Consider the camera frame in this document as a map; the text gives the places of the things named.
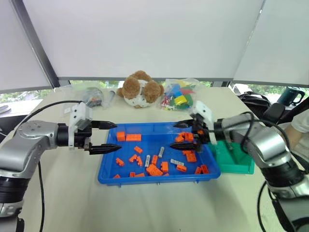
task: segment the blue plastic tray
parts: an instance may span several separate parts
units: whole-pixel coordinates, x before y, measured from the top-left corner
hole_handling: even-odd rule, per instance
[[[165,182],[184,182],[184,181],[208,181],[220,176],[220,169],[214,160],[211,151],[207,145],[204,145],[203,152],[196,153],[197,162],[188,163],[185,155],[181,151],[169,147],[170,143],[175,141],[178,133],[189,131],[190,129],[179,129],[173,127],[174,123],[135,123],[135,124],[118,124],[117,128],[111,129],[108,134],[107,143],[121,145],[118,151],[106,154],[102,158],[98,180],[106,185],[130,185],[146,183],[165,183]],[[141,142],[118,142],[116,133],[125,131],[126,134],[140,133]],[[140,157],[143,166],[138,166],[136,162],[130,163],[128,160],[136,154],[134,147],[138,146],[143,149]],[[158,159],[156,166],[159,168],[162,161],[169,162],[169,176],[149,176],[144,167],[146,155],[150,155],[150,161],[153,155],[158,155],[160,147],[164,147],[163,157]],[[123,167],[116,164],[116,158],[125,162]],[[176,169],[176,165],[170,163],[170,159],[175,159],[184,163],[187,171],[182,173]],[[196,167],[206,164],[209,174],[194,174]],[[136,174],[144,173],[145,177],[129,177],[130,172]]]

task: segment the backpack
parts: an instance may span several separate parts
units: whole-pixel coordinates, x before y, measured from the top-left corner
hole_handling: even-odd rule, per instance
[[[262,98],[252,95],[260,94],[248,91],[238,97],[258,118],[261,118],[263,113],[270,107],[271,103],[267,97],[263,95],[260,95]]]

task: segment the green tray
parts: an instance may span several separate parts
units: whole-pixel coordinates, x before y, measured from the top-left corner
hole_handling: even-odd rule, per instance
[[[242,152],[239,144],[219,141],[216,146],[208,146],[222,173],[254,173],[254,160]]]

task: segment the teddy bear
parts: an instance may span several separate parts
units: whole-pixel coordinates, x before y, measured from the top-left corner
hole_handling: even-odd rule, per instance
[[[153,81],[144,71],[137,71],[129,76],[123,87],[117,90],[117,94],[135,108],[150,106],[163,93],[163,86]]]

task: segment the table surface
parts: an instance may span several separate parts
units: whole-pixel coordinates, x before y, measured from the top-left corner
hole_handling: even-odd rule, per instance
[[[203,101],[216,118],[248,111],[237,96],[225,87],[201,89]],[[61,91],[47,96],[37,108],[66,100]],[[36,115],[57,123],[69,122],[64,106],[48,108]],[[94,109],[94,120],[114,123],[170,122],[189,119],[186,112],[162,111],[155,105],[135,109],[116,97],[109,109]],[[92,142],[106,141],[106,130],[95,130]],[[41,158],[45,192],[45,232],[194,232],[261,231],[256,199],[264,181],[255,167],[253,175],[221,174],[208,182],[142,184],[108,187],[98,182],[102,155],[88,155],[67,147],[45,151]],[[262,221],[267,231],[283,231],[266,191],[261,201]],[[38,172],[25,194],[20,215],[26,232],[38,231],[41,195]]]

